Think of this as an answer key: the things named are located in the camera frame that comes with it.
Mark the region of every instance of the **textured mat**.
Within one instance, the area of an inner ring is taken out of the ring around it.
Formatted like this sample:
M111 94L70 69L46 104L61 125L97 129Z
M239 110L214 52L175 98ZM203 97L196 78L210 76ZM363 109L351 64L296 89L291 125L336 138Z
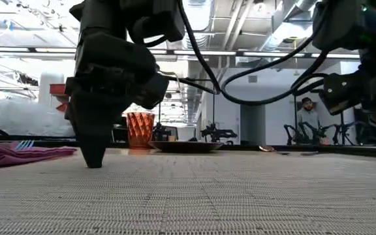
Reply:
M4 168L0 234L376 234L376 159L110 151L102 169Z

